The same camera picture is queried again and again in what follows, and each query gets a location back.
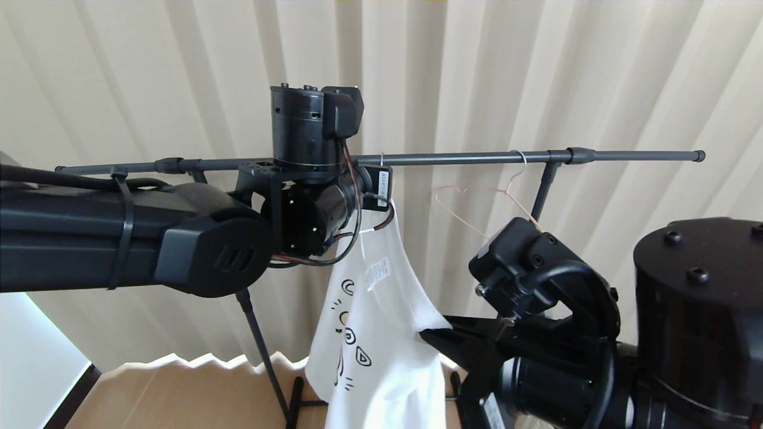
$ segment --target black baseboard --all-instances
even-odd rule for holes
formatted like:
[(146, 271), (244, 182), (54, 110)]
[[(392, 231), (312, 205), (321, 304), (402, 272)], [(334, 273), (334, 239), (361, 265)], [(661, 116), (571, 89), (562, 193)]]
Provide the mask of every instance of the black baseboard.
[(50, 417), (50, 420), (45, 424), (45, 429), (63, 429), (72, 419), (74, 413), (85, 401), (88, 393), (92, 390), (95, 382), (101, 376), (101, 371), (98, 368), (91, 365), (85, 372), (79, 377), (77, 383), (69, 391), (69, 394), (61, 401), (61, 405), (58, 406), (56, 412)]

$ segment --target barcode label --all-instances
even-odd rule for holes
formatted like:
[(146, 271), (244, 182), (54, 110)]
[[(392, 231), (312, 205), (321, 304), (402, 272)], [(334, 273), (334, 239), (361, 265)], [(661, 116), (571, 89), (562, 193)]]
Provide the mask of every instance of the barcode label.
[[(389, 171), (380, 171), (379, 172), (379, 189), (376, 192), (376, 195), (381, 195), (384, 198), (389, 198), (389, 195), (387, 193), (387, 189), (389, 188)], [(378, 200), (377, 201), (379, 207), (387, 207), (387, 202)]]
[(379, 262), (371, 265), (365, 271), (365, 281), (369, 284), (369, 291), (376, 286), (384, 278), (389, 276), (390, 266), (387, 258), (380, 260)]
[(493, 393), (485, 401), (485, 417), (488, 418), (490, 429), (506, 429), (504, 418), (501, 417), (501, 410), (498, 409), (498, 402), (495, 400), (495, 394)]

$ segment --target white wall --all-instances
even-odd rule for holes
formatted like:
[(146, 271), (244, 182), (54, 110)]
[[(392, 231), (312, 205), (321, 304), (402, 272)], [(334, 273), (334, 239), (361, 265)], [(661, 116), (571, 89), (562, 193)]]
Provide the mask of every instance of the white wall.
[(26, 294), (0, 295), (0, 427), (43, 427), (89, 365)]

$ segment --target hanger hook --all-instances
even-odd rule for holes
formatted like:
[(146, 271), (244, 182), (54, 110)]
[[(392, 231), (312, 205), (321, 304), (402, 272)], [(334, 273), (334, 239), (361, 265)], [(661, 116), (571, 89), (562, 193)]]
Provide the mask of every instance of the hanger hook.
[(525, 154), (521, 150), (512, 150), (512, 152), (516, 152), (522, 157), (522, 169), (518, 173), (511, 176), (511, 179), (509, 179), (509, 184), (506, 185), (506, 193), (509, 193), (509, 188), (511, 187), (511, 183), (513, 183), (514, 179), (516, 179), (519, 176), (522, 176), (525, 170), (527, 169), (527, 157), (525, 156)]

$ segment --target pink hanger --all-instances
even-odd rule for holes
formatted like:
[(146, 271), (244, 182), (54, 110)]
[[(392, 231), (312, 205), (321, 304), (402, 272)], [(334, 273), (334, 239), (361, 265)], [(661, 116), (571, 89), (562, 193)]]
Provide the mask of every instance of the pink hanger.
[(524, 206), (519, 201), (517, 201), (517, 199), (514, 198), (513, 195), (511, 195), (509, 193), (509, 190), (511, 189), (511, 183), (514, 181), (515, 178), (521, 176), (525, 172), (525, 169), (527, 168), (527, 158), (525, 157), (524, 153), (522, 153), (519, 150), (513, 150), (513, 152), (517, 152), (518, 154), (520, 154), (522, 156), (522, 161), (524, 162), (524, 164), (523, 164), (522, 170), (520, 172), (518, 172), (517, 174), (511, 176), (511, 179), (509, 179), (509, 184), (506, 185), (506, 189), (488, 188), (488, 187), (485, 187), (485, 186), (476, 186), (476, 185), (467, 185), (467, 186), (465, 186), (463, 188), (459, 188), (458, 186), (454, 186), (454, 185), (446, 185), (446, 186), (440, 186), (434, 192), (434, 199), (435, 199), (435, 201), (437, 201), (437, 204), (439, 204), (443, 208), (445, 208), (454, 218), (456, 218), (459, 221), (461, 221), (461, 223), (463, 223), (464, 225), (470, 227), (477, 234), (480, 234), (485, 240), (489, 239), (490, 237), (486, 233), (480, 231), (479, 229), (477, 229), (476, 227), (474, 227), (473, 225), (471, 225), (470, 223), (465, 221), (463, 218), (458, 216), (453, 210), (451, 210), (450, 208), (446, 207), (443, 204), (443, 202), (441, 202), (439, 200), (439, 192), (442, 191), (443, 189), (455, 189), (459, 194), (464, 194), (469, 189), (480, 189), (480, 190), (485, 190), (485, 191), (492, 191), (492, 192), (502, 193), (502, 194), (506, 195), (507, 197), (509, 197), (511, 199), (511, 201), (513, 201), (514, 204), (516, 204), (517, 207), (519, 207), (524, 212), (524, 214), (527, 216), (527, 218), (530, 220), (530, 222), (532, 222), (533, 225), (535, 225), (535, 227), (538, 228), (538, 231), (543, 231), (543, 229), (541, 229), (540, 225), (538, 224), (538, 221), (536, 221), (535, 218), (533, 218), (533, 216), (530, 214), (530, 212), (527, 211), (527, 209), (524, 208)]

